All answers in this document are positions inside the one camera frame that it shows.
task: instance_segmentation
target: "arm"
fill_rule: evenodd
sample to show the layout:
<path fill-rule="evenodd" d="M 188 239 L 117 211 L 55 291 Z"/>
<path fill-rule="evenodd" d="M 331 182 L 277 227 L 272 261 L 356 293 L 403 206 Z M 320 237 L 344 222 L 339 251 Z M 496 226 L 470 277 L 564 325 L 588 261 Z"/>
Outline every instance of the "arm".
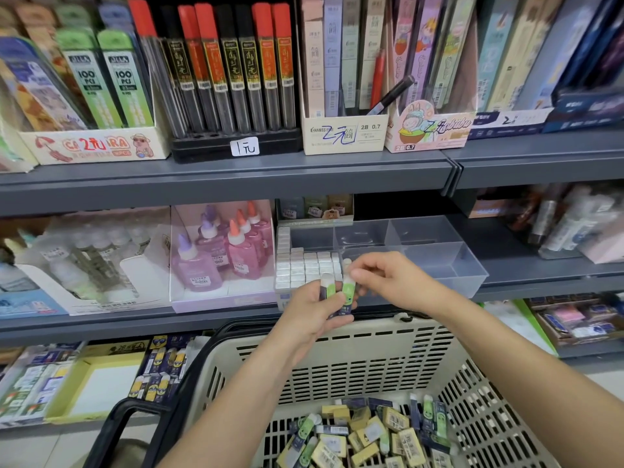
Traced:
<path fill-rule="evenodd" d="M 400 253 L 370 253 L 351 277 L 398 307 L 445 325 L 562 466 L 622 466 L 624 403 L 429 277 Z"/>
<path fill-rule="evenodd" d="M 158 468 L 178 468 L 180 460 L 187 468 L 249 468 L 292 369 L 323 333 L 353 321 L 352 315 L 327 320 L 345 295 L 319 302 L 319 291 L 314 281 L 294 293 L 269 335 Z"/>

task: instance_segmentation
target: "pink glue bottle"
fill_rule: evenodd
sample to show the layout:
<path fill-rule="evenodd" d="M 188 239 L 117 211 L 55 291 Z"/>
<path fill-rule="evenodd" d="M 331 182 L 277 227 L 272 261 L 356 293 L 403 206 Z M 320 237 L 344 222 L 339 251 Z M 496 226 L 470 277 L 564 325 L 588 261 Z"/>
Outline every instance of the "pink glue bottle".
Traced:
<path fill-rule="evenodd" d="M 260 267 L 263 267 L 267 263 L 267 255 L 265 253 L 265 247 L 262 246 L 261 235 L 257 231 L 252 229 L 252 224 L 249 223 L 249 220 L 245 219 L 242 210 L 237 210 L 236 218 L 240 231 L 245 234 L 245 238 L 247 239 L 247 241 L 253 244 L 256 248 L 256 252 L 258 253 L 258 262 L 260 263 Z"/>
<path fill-rule="evenodd" d="M 241 278 L 256 280 L 261 275 L 258 251 L 247 241 L 245 234 L 234 220 L 230 220 L 228 249 L 234 274 Z"/>
<path fill-rule="evenodd" d="M 273 254 L 273 227 L 267 220 L 262 220 L 260 213 L 256 212 L 256 206 L 251 200 L 247 202 L 247 214 L 249 223 L 252 224 L 252 229 L 257 231 L 262 238 L 262 246 L 268 258 Z"/>
<path fill-rule="evenodd" d="M 199 251 L 205 251 L 212 256 L 214 264 L 219 272 L 228 269 L 230 267 L 230 259 L 228 259 L 228 254 L 225 250 L 227 240 L 222 235 L 219 235 L 217 227 L 204 217 L 198 232 L 199 237 L 195 242 L 197 249 Z"/>
<path fill-rule="evenodd" d="M 227 223 L 221 223 L 221 217 L 219 213 L 216 211 L 214 205 L 207 204 L 206 209 L 202 214 L 202 218 L 206 218 L 209 222 L 211 222 L 217 229 L 219 235 L 224 238 L 227 238 L 229 227 Z"/>
<path fill-rule="evenodd" d="M 173 257 L 173 265 L 177 276 L 193 292 L 213 291 L 223 284 L 212 256 L 199 251 L 186 233 L 178 235 L 178 252 Z"/>

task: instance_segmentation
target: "hand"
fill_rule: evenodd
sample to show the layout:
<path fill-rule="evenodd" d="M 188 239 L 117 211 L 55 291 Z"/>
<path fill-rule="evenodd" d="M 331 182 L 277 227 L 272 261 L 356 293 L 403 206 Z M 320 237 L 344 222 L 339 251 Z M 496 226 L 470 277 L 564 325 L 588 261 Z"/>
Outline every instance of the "hand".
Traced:
<path fill-rule="evenodd" d="M 455 295 L 398 251 L 363 254 L 347 272 L 360 284 L 359 295 L 371 290 L 397 307 L 432 317 L 447 308 Z"/>
<path fill-rule="evenodd" d="M 286 345 L 291 352 L 292 365 L 299 363 L 307 354 L 317 338 L 325 332 L 353 322 L 353 315 L 339 315 L 328 320 L 329 316 L 340 309 L 346 301 L 342 292 L 319 301 L 321 282 L 312 281 L 297 289 L 284 314 L 269 333 L 268 338 Z M 358 305 L 353 301 L 353 309 Z"/>

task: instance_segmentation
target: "shopping basket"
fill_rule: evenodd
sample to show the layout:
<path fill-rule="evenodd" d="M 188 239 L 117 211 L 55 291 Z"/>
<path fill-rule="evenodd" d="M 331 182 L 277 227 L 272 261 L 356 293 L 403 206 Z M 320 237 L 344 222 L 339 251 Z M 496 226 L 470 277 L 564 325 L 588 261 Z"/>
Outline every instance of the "shopping basket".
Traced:
<path fill-rule="evenodd" d="M 333 399 L 366 394 L 397 402 L 401 412 L 409 414 L 410 393 L 421 400 L 424 394 L 432 394 L 447 405 L 450 438 L 459 449 L 453 458 L 456 468 L 559 466 L 443 325 L 407 313 L 366 318 L 371 315 L 378 316 L 361 314 L 361 319 L 319 338 L 293 370 L 252 468 L 277 466 L 290 422 L 319 413 Z M 142 468 L 153 468 L 202 415 L 274 322 L 236 321 L 219 330 L 191 365 L 169 406 L 121 401 L 84 468 L 108 466 L 112 449 L 135 410 L 162 416 L 142 464 Z M 354 468 L 350 457 L 346 463 L 346 468 Z M 365 465 L 382 467 L 384 457 L 377 455 Z"/>

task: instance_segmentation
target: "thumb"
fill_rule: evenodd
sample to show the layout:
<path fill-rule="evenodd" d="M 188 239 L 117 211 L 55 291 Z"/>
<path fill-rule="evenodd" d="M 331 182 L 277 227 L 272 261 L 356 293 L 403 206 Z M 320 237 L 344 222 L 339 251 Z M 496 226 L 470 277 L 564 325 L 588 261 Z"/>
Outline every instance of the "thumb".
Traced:
<path fill-rule="evenodd" d="M 332 297 L 320 301 L 317 306 L 321 309 L 324 317 L 327 318 L 344 305 L 346 296 L 343 292 L 336 292 Z"/>
<path fill-rule="evenodd" d="M 382 294 L 384 288 L 386 287 L 386 278 L 382 278 L 381 276 L 360 267 L 351 270 L 349 275 L 356 283 L 366 286 L 378 294 Z"/>

